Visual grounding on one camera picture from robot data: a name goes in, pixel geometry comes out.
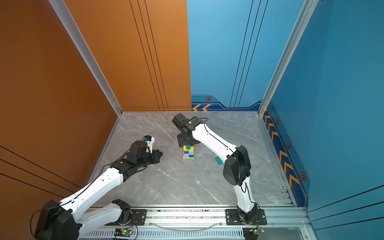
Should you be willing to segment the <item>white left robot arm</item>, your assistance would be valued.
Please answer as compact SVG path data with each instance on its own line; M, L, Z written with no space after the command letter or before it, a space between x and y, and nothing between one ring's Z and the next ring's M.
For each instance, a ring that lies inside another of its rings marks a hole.
M46 203L40 210L35 231L31 232L34 239L78 240L110 223L123 226L134 224L131 206L120 199L92 212L88 209L134 174L160 162L163 153L153 149L154 142L151 136L135 141L128 151L84 188L59 202Z

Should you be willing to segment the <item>yellow wood block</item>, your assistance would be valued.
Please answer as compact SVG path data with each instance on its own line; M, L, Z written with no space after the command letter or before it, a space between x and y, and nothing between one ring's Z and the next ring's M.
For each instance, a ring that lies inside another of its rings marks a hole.
M193 146L191 146L192 148L189 150L189 151L194 151L194 147ZM187 149L186 149L186 145L185 146L183 146L183 151L185 152L185 151L188 151Z

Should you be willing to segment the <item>natural wood block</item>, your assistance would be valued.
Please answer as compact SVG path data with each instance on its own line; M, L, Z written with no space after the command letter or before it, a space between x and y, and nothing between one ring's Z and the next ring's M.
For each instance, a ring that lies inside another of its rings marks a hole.
M193 157L193 158L187 158L187 157L185 157L185 156L183 156L183 160L194 160L195 158Z

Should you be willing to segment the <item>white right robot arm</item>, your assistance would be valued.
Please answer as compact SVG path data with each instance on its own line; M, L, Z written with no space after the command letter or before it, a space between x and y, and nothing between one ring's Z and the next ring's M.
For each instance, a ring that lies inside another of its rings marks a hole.
M181 132L177 135L179 147L204 144L223 162L223 176L234 186L237 209L242 223L250 225L256 221L259 206L250 187L251 161L246 147L236 146L214 133L205 123L206 118L187 119L183 114L174 116L172 123Z

